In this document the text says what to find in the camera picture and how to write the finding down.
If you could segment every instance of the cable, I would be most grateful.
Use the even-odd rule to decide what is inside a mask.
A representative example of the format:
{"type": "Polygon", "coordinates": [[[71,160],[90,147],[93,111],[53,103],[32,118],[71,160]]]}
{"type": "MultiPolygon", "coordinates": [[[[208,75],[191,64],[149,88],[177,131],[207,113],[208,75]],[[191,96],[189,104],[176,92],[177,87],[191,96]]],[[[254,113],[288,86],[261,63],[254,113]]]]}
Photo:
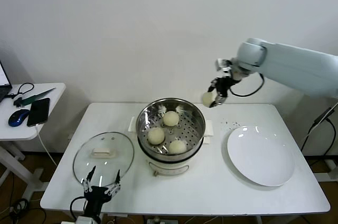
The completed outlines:
{"type": "Polygon", "coordinates": [[[41,136],[40,136],[40,133],[39,133],[39,130],[37,128],[37,125],[35,125],[35,130],[37,132],[37,136],[39,137],[39,140],[41,142],[41,145],[43,146],[43,148],[45,149],[45,151],[47,152],[49,158],[52,160],[52,162],[54,163],[54,165],[57,167],[57,163],[55,162],[55,160],[53,159],[53,157],[50,155],[50,153],[48,152],[47,148],[44,146],[43,142],[42,142],[42,139],[41,139],[41,136]]]}
{"type": "Polygon", "coordinates": [[[331,142],[331,145],[328,147],[328,149],[325,151],[324,155],[326,155],[328,153],[328,151],[331,150],[335,140],[336,140],[336,135],[337,135],[337,131],[336,131],[336,127],[334,126],[334,124],[332,124],[331,120],[329,118],[326,119],[326,121],[328,121],[328,123],[332,126],[333,128],[333,132],[334,132],[334,136],[331,142]]]}
{"type": "Polygon", "coordinates": [[[0,219],[0,221],[2,221],[2,220],[4,220],[4,219],[8,218],[9,216],[10,216],[10,215],[6,215],[6,216],[2,217],[2,218],[0,219]]]}
{"type": "Polygon", "coordinates": [[[0,214],[3,214],[5,211],[7,211],[9,209],[9,207],[7,207],[5,210],[3,210],[2,212],[0,212],[0,214]]]}
{"type": "Polygon", "coordinates": [[[87,206],[87,202],[88,202],[88,201],[87,201],[87,200],[85,200],[85,202],[84,202],[84,204],[83,204],[83,208],[82,208],[82,209],[83,209],[83,211],[85,211],[85,208],[86,208],[86,206],[87,206]]]}
{"type": "Polygon", "coordinates": [[[306,142],[307,142],[307,140],[308,140],[308,137],[309,137],[310,132],[311,132],[311,130],[312,130],[313,127],[315,127],[315,123],[313,123],[313,125],[310,127],[310,129],[309,129],[308,132],[307,132],[307,136],[305,137],[305,141],[304,141],[304,143],[303,143],[303,145],[302,145],[302,147],[301,147],[301,152],[302,152],[303,149],[304,149],[304,146],[305,146],[305,144],[306,144],[306,142]]]}
{"type": "Polygon", "coordinates": [[[46,221],[46,219],[47,219],[47,213],[46,213],[46,211],[43,209],[43,208],[31,208],[31,209],[29,209],[29,211],[31,211],[31,210],[40,210],[40,211],[42,211],[43,212],[43,214],[44,214],[44,218],[43,218],[43,221],[42,221],[42,223],[41,224],[44,224],[44,222],[46,221]]]}
{"type": "MultiPolygon", "coordinates": [[[[335,142],[335,140],[336,140],[336,135],[337,135],[336,127],[335,127],[334,124],[331,122],[331,120],[330,120],[329,118],[327,118],[325,121],[327,121],[327,122],[332,126],[334,135],[333,135],[333,139],[332,139],[332,141],[331,141],[330,146],[328,147],[328,149],[325,151],[325,153],[324,153],[323,155],[326,155],[326,154],[331,150],[331,148],[332,148],[332,146],[333,146],[333,144],[334,144],[334,142],[335,142]]],[[[310,129],[309,129],[308,131],[310,132],[311,129],[312,129],[314,126],[315,126],[315,123],[310,127],[310,129]]],[[[305,141],[304,141],[304,143],[303,143],[303,145],[302,145],[301,151],[303,151],[304,146],[305,146],[307,140],[308,140],[308,136],[305,138],[305,141]]]]}
{"type": "Polygon", "coordinates": [[[130,217],[119,217],[119,218],[116,218],[116,220],[118,220],[118,219],[129,219],[129,220],[131,220],[133,222],[133,224],[136,224],[135,221],[132,218],[130,218],[130,217]]]}
{"type": "Polygon", "coordinates": [[[333,110],[336,106],[338,105],[338,102],[322,117],[322,119],[317,123],[317,125],[315,125],[312,129],[309,130],[309,132],[307,133],[307,135],[304,137],[304,139],[306,140],[307,137],[309,137],[309,135],[316,130],[317,126],[321,124],[321,122],[325,119],[327,119],[327,115],[331,112],[331,110],[333,110]]]}
{"type": "Polygon", "coordinates": [[[321,160],[317,160],[317,161],[315,161],[314,163],[311,163],[309,166],[311,167],[311,166],[313,166],[313,165],[315,165],[317,162],[320,162],[321,160]]]}
{"type": "Polygon", "coordinates": [[[187,224],[189,221],[191,221],[192,219],[196,218],[196,216],[191,217],[189,220],[187,220],[184,224],[187,224]]]}
{"type": "Polygon", "coordinates": [[[216,219],[216,218],[218,218],[219,216],[216,216],[216,217],[213,217],[212,219],[210,219],[210,220],[208,220],[208,221],[206,221],[206,222],[203,222],[203,224],[207,224],[207,223],[209,223],[210,221],[212,221],[212,220],[214,220],[214,219],[216,219]]]}
{"type": "Polygon", "coordinates": [[[13,196],[13,191],[14,191],[14,173],[12,173],[12,191],[11,191],[11,197],[10,197],[10,206],[7,207],[5,210],[3,210],[2,212],[0,212],[0,214],[3,214],[5,211],[7,211],[9,208],[11,208],[12,205],[12,196],[13,196]]]}
{"type": "Polygon", "coordinates": [[[24,95],[25,93],[28,93],[29,91],[32,91],[34,89],[34,84],[30,83],[30,82],[26,82],[26,83],[23,83],[21,84],[21,86],[19,87],[19,89],[17,90],[17,93],[16,94],[9,94],[9,95],[6,95],[5,97],[10,97],[12,99],[14,99],[16,96],[18,95],[24,95]],[[20,92],[21,88],[24,86],[24,85],[31,85],[32,88],[25,91],[25,92],[20,92]]]}
{"type": "Polygon", "coordinates": [[[12,172],[12,191],[11,191],[11,197],[10,197],[10,208],[11,208],[11,205],[12,205],[13,191],[14,191],[14,173],[12,172]]]}
{"type": "Polygon", "coordinates": [[[76,221],[76,216],[75,214],[73,213],[73,204],[75,201],[79,200],[79,199],[85,199],[84,196],[80,196],[80,197],[77,197],[77,198],[74,198],[72,200],[72,202],[70,203],[70,206],[69,206],[69,211],[70,211],[70,214],[73,216],[74,220],[76,221]]]}
{"type": "Polygon", "coordinates": [[[40,201],[40,200],[42,200],[42,198],[40,198],[40,199],[34,199],[34,200],[30,200],[30,202],[37,202],[37,201],[40,201]]]}
{"type": "Polygon", "coordinates": [[[231,92],[234,96],[238,96],[238,97],[248,97],[248,96],[254,95],[255,93],[257,93],[257,92],[263,87],[264,82],[265,82],[265,79],[264,79],[263,74],[260,73],[259,76],[260,76],[261,79],[262,79],[262,83],[261,83],[261,85],[260,85],[254,92],[252,92],[252,93],[250,93],[250,94],[247,94],[247,95],[239,95],[239,94],[234,93],[234,92],[231,90],[231,88],[230,88],[230,92],[231,92]]]}
{"type": "Polygon", "coordinates": [[[301,217],[306,221],[307,224],[311,224],[311,222],[309,222],[303,215],[301,215],[301,217]]]}

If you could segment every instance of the perforated steamer tray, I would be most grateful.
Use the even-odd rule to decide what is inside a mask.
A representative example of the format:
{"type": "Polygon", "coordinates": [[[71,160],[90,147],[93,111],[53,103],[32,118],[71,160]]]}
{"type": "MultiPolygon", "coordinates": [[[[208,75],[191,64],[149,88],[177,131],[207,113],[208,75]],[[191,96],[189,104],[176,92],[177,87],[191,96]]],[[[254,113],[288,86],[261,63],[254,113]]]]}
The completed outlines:
{"type": "Polygon", "coordinates": [[[201,111],[192,103],[177,98],[165,98],[149,104],[136,120],[141,149],[151,158],[164,163],[177,163],[192,157],[203,143],[204,131],[205,120],[201,111]],[[178,125],[164,125],[163,116],[167,111],[178,113],[178,125]],[[164,142],[159,145],[152,145],[147,140],[149,130],[154,127],[162,128],[165,134],[164,142]],[[176,139],[186,144],[185,153],[173,155],[168,152],[170,143],[176,139]]]}

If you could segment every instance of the white table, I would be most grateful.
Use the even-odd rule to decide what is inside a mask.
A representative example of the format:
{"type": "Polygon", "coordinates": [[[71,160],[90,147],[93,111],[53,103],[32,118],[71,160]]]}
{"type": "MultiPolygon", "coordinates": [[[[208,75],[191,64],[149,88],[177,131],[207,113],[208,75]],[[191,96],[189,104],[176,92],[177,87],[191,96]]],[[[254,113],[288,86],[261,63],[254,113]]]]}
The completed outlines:
{"type": "MultiPolygon", "coordinates": [[[[52,92],[48,93],[43,98],[50,98],[49,115],[53,111],[58,100],[62,96],[65,90],[64,83],[42,83],[34,84],[35,87],[32,91],[23,95],[23,98],[27,98],[32,95],[37,95],[51,88],[56,88],[52,92]]],[[[11,93],[17,93],[21,85],[13,85],[11,93]]],[[[30,86],[24,86],[22,91],[29,89],[30,86]]],[[[24,106],[25,109],[30,109],[31,105],[24,106]]],[[[0,102],[0,162],[7,167],[7,170],[0,178],[0,185],[6,179],[10,171],[16,174],[19,178],[27,183],[27,188],[23,194],[23,198],[30,199],[34,191],[44,191],[48,183],[43,183],[39,180],[43,169],[36,169],[34,174],[29,172],[18,160],[23,160],[25,156],[21,151],[13,144],[14,141],[28,141],[37,136],[35,127],[27,127],[26,120],[17,127],[11,127],[8,125],[8,119],[12,113],[19,110],[19,108],[13,105],[13,99],[5,98],[0,102]]],[[[38,126],[38,131],[41,130],[42,125],[38,126]]]]}
{"type": "MultiPolygon", "coordinates": [[[[193,216],[283,215],[327,212],[330,204],[273,105],[230,105],[208,109],[198,105],[212,120],[214,136],[203,144],[194,165],[180,176],[152,176],[135,133],[128,132],[131,117],[146,104],[91,104],[77,128],[41,200],[49,210],[69,210],[72,199],[83,195],[72,172],[78,148],[90,137],[118,131],[130,137],[135,159],[121,181],[121,191],[102,212],[120,214],[174,214],[193,216]],[[295,158],[295,172],[283,186],[268,188],[252,183],[231,163],[226,150],[230,132],[243,125],[266,126],[284,139],[295,158]]],[[[82,211],[83,201],[73,205],[82,211]]]]}

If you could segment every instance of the laptop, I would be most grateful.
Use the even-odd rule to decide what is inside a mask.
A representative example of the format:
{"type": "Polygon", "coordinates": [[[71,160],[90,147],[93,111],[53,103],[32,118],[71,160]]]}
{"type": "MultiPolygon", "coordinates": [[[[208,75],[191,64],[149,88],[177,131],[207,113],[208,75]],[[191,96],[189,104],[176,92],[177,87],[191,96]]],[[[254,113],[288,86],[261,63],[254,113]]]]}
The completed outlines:
{"type": "Polygon", "coordinates": [[[11,89],[12,85],[0,61],[0,101],[5,98],[5,96],[10,92],[11,89]]]}

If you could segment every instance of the power cord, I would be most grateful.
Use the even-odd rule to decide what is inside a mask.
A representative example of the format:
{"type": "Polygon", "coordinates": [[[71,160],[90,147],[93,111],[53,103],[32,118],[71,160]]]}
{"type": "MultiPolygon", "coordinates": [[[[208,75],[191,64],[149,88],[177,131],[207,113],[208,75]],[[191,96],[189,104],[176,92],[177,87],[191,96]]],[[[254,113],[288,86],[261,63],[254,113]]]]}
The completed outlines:
{"type": "Polygon", "coordinates": [[[74,198],[72,200],[72,202],[70,203],[70,206],[69,206],[69,211],[70,211],[70,214],[73,216],[73,219],[76,221],[77,217],[75,216],[74,212],[73,212],[73,204],[75,201],[79,200],[79,199],[85,199],[84,196],[80,196],[80,197],[77,197],[77,198],[74,198]]]}
{"type": "MultiPolygon", "coordinates": [[[[337,135],[336,127],[335,127],[334,124],[331,122],[331,120],[330,120],[329,118],[327,118],[325,121],[327,121],[327,122],[332,126],[334,134],[333,134],[333,138],[332,138],[331,144],[330,144],[330,146],[328,147],[328,149],[325,151],[325,153],[323,154],[323,156],[325,156],[325,155],[331,150],[331,148],[332,148],[332,146],[333,146],[333,144],[334,144],[334,142],[335,142],[335,140],[336,140],[336,135],[337,135]]],[[[305,146],[307,140],[308,140],[308,136],[305,138],[305,141],[304,141],[304,143],[303,143],[303,145],[302,145],[301,151],[303,151],[304,146],[305,146]]]]}
{"type": "Polygon", "coordinates": [[[187,224],[189,221],[191,221],[192,219],[196,218],[196,216],[191,217],[189,220],[187,220],[184,224],[187,224]]]}
{"type": "Polygon", "coordinates": [[[6,95],[5,98],[12,98],[14,99],[16,96],[18,95],[23,95],[25,93],[28,93],[29,91],[32,91],[34,89],[34,84],[30,83],[30,82],[26,82],[26,83],[23,83],[21,84],[21,86],[19,87],[19,89],[17,90],[17,93],[16,94],[9,94],[9,95],[6,95]],[[24,92],[20,92],[21,88],[24,86],[24,85],[31,85],[32,88],[27,90],[27,91],[24,91],[24,92]]]}
{"type": "Polygon", "coordinates": [[[316,128],[318,127],[318,125],[324,121],[325,119],[327,119],[333,112],[334,112],[334,108],[338,105],[338,102],[332,107],[332,108],[328,108],[324,113],[322,113],[319,117],[316,118],[314,124],[312,126],[312,128],[310,128],[310,130],[308,131],[307,135],[304,137],[304,139],[306,139],[307,137],[309,137],[309,135],[316,130],[316,128]]]}
{"type": "Polygon", "coordinates": [[[334,134],[334,138],[332,140],[332,143],[330,145],[330,147],[325,151],[325,154],[331,149],[331,147],[333,146],[333,143],[335,141],[335,138],[336,138],[336,129],[334,127],[334,125],[332,124],[332,122],[328,119],[329,116],[331,116],[333,113],[334,113],[334,108],[338,105],[338,102],[332,107],[332,108],[328,108],[325,112],[323,112],[320,116],[318,116],[312,126],[310,127],[310,129],[308,130],[307,132],[307,135],[304,137],[305,140],[304,140],[304,143],[302,144],[302,147],[301,147],[301,151],[303,151],[304,149],[304,146],[309,138],[309,135],[318,127],[318,125],[321,124],[322,121],[326,120],[328,123],[331,124],[331,126],[333,127],[333,130],[335,131],[335,134],[334,134]]]}
{"type": "MultiPolygon", "coordinates": [[[[325,151],[325,153],[323,154],[324,156],[331,150],[335,140],[336,140],[336,135],[337,135],[337,131],[336,131],[336,127],[334,126],[334,124],[331,122],[331,120],[329,118],[326,119],[326,121],[332,126],[333,128],[333,132],[334,132],[334,135],[333,135],[333,139],[331,141],[331,145],[328,147],[328,149],[325,151]]],[[[315,165],[316,163],[320,162],[321,160],[317,160],[315,161],[314,163],[311,163],[310,164],[310,167],[315,165]]]]}
{"type": "Polygon", "coordinates": [[[14,173],[12,173],[12,190],[11,190],[11,197],[10,197],[10,206],[7,207],[7,208],[6,208],[5,210],[3,210],[2,212],[0,212],[0,214],[3,214],[5,211],[7,211],[8,209],[11,208],[13,191],[14,191],[14,173]]]}
{"type": "Polygon", "coordinates": [[[210,221],[213,221],[214,219],[216,219],[216,218],[218,218],[219,216],[216,216],[216,217],[213,217],[213,218],[211,218],[210,220],[208,220],[208,221],[206,221],[206,222],[203,222],[203,224],[207,224],[207,223],[209,223],[210,221]]]}
{"type": "Polygon", "coordinates": [[[2,217],[0,219],[0,222],[6,218],[10,218],[12,223],[14,222],[18,223],[20,219],[22,219],[29,211],[32,211],[32,210],[40,210],[43,212],[44,218],[41,224],[44,224],[47,219],[47,214],[44,209],[29,208],[29,202],[26,199],[19,199],[15,201],[13,206],[11,206],[11,208],[12,208],[12,211],[8,215],[2,217]]]}
{"type": "Polygon", "coordinates": [[[52,162],[54,163],[54,165],[57,167],[58,166],[57,163],[55,162],[55,160],[53,159],[53,157],[50,155],[50,153],[48,152],[47,148],[45,147],[44,143],[42,142],[42,139],[41,139],[41,136],[40,136],[40,133],[39,133],[39,129],[37,128],[37,125],[35,125],[35,130],[36,130],[37,136],[39,137],[41,145],[45,149],[46,153],[48,154],[49,158],[52,160],[52,162]]]}
{"type": "Polygon", "coordinates": [[[254,95],[255,93],[257,93],[257,92],[263,87],[263,85],[264,85],[264,83],[265,83],[265,79],[264,79],[263,74],[260,73],[259,76],[260,76],[261,79],[262,79],[262,83],[261,83],[261,85],[260,85],[254,92],[252,92],[252,93],[250,93],[250,94],[247,94],[247,95],[239,95],[239,94],[234,93],[234,92],[231,90],[231,88],[230,88],[230,92],[231,92],[234,96],[238,96],[238,97],[248,97],[248,96],[254,95]]]}
{"type": "Polygon", "coordinates": [[[336,140],[336,135],[337,135],[336,127],[334,126],[334,124],[332,124],[331,120],[329,118],[327,118],[326,121],[332,126],[334,135],[333,135],[333,139],[332,139],[331,145],[325,151],[324,155],[326,155],[328,153],[328,151],[331,150],[331,148],[332,148],[332,146],[333,146],[333,144],[334,144],[334,142],[336,140]]]}
{"type": "Polygon", "coordinates": [[[309,222],[303,215],[301,215],[301,217],[306,221],[307,224],[311,224],[311,222],[309,222]]]}

